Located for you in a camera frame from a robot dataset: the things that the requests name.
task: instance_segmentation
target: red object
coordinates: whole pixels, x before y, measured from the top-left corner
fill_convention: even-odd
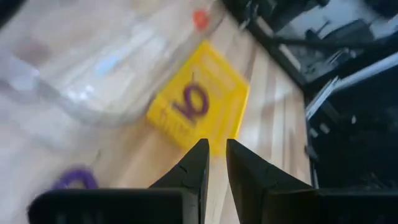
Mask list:
[[[193,13],[193,23],[197,30],[204,30],[209,23],[209,17],[205,10],[200,9]]]

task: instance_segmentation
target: purple object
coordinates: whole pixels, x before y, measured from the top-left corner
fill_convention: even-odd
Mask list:
[[[202,106],[200,110],[197,110],[192,103],[191,99],[191,94],[192,91],[196,91],[201,100],[202,100]],[[185,87],[184,92],[184,103],[185,105],[178,105],[177,103],[174,103],[173,106],[178,109],[185,117],[187,117],[190,121],[195,122],[194,117],[197,116],[204,116],[207,114],[209,110],[209,99],[207,97],[206,91],[198,84],[191,84],[187,87]]]
[[[67,171],[59,178],[52,189],[67,189],[73,182],[82,182],[85,189],[98,189],[98,184],[92,171],[85,168],[75,168]]]

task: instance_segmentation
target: yellow block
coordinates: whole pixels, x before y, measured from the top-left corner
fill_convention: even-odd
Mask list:
[[[158,93],[147,118],[185,150],[209,139],[212,155],[238,137],[249,94],[247,81],[206,41]]]

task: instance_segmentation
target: purple number 9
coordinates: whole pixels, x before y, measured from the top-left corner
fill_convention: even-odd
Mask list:
[[[201,98],[201,108],[196,109],[192,103],[192,92],[195,91]],[[195,122],[195,117],[202,117],[207,114],[209,110],[209,99],[206,91],[198,84],[193,83],[185,87],[183,91],[184,105],[173,103],[173,107],[178,109],[187,119]]]

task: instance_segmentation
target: wooden surface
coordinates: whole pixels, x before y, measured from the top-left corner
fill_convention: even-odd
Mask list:
[[[82,14],[90,1],[71,2],[81,7]],[[28,24],[35,29],[26,31],[12,49],[13,57],[40,71],[40,81],[37,89],[27,92],[15,91],[4,80],[0,82],[0,174],[7,180],[0,185],[0,223],[26,222],[29,202],[71,166],[89,166],[101,187],[117,188],[146,188],[172,168],[183,157],[183,151],[149,125],[142,113],[153,94],[203,38],[209,39],[250,81],[239,141],[310,183],[303,151],[306,131],[302,95],[268,53],[249,34],[237,30],[222,7],[212,0],[120,0],[114,4],[119,7],[113,5],[106,15],[117,16],[133,26],[138,26],[135,22],[139,20],[154,35],[135,49],[130,40],[150,31],[142,27],[126,31],[132,26],[126,25],[115,32],[114,23],[106,19],[101,25],[109,32],[96,31],[101,28],[93,22],[96,13],[104,13],[101,4],[108,6],[106,1],[98,2],[97,10],[89,15],[91,22],[80,24],[80,14],[75,12],[76,20],[59,28],[64,33],[47,35],[49,27],[57,29],[57,23],[51,21],[62,16],[70,18],[67,12],[71,9],[64,9],[65,15],[50,14]],[[191,15],[201,7],[209,9],[211,24],[199,33],[194,30]],[[2,40],[21,32],[18,25],[18,20],[12,21],[0,35],[0,46]],[[121,46],[130,48],[123,51]],[[98,74],[98,64],[115,54],[123,55],[122,62]],[[87,91],[88,85],[94,93]],[[238,223],[226,160],[210,160],[206,223]]]

